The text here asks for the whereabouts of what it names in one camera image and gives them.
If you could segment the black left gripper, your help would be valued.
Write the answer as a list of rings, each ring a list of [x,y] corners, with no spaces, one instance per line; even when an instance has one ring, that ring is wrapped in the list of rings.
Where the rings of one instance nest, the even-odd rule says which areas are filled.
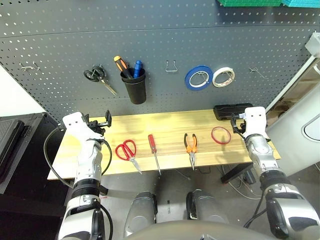
[[[109,110],[105,112],[105,121],[98,122],[97,120],[90,121],[90,115],[84,115],[84,120],[87,123],[87,126],[95,133],[104,136],[106,130],[104,127],[110,127],[112,125],[112,116]]]

